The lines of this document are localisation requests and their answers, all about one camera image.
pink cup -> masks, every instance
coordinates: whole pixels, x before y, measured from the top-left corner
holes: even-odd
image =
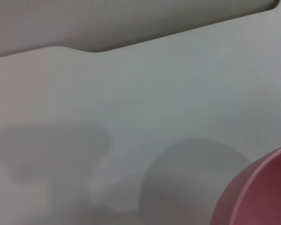
[[[229,183],[211,225],[281,225],[281,148],[252,163]]]

curved edge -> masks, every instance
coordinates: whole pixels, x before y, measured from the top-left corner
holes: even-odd
[[[237,212],[239,210],[240,204],[247,192],[247,190],[249,189],[249,187],[251,186],[251,184],[253,183],[253,181],[255,180],[255,178],[257,177],[257,175],[261,172],[261,170],[266,167],[273,159],[275,159],[277,156],[281,155],[281,147],[274,150],[273,152],[270,152],[268,154],[269,156],[256,168],[256,170],[251,174],[251,176],[249,176],[248,180],[245,182],[244,187],[242,188],[236,203],[234,205],[234,208],[232,210],[232,214],[230,217],[230,221],[229,221],[229,225],[233,225],[236,219],[236,215]]]

